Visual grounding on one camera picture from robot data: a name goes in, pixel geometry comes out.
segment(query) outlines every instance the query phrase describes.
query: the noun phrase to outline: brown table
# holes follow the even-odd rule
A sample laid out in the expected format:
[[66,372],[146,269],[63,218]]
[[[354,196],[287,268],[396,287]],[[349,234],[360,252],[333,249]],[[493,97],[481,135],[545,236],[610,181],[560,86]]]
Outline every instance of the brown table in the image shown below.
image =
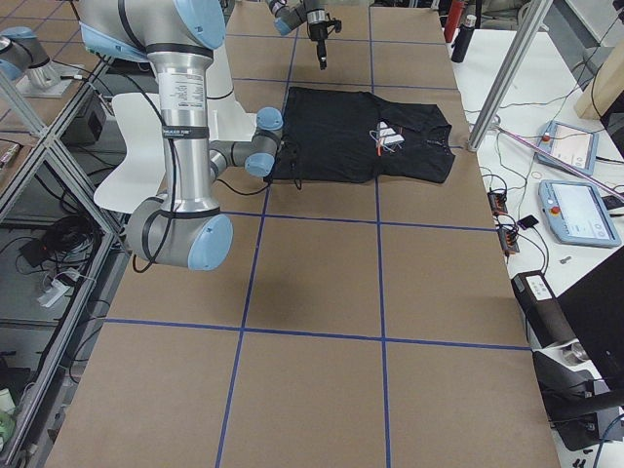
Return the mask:
[[126,272],[47,466],[559,466],[437,14],[329,10],[343,32],[321,72],[303,30],[236,4],[239,101],[281,108],[297,85],[438,103],[447,182],[218,186],[230,256]]

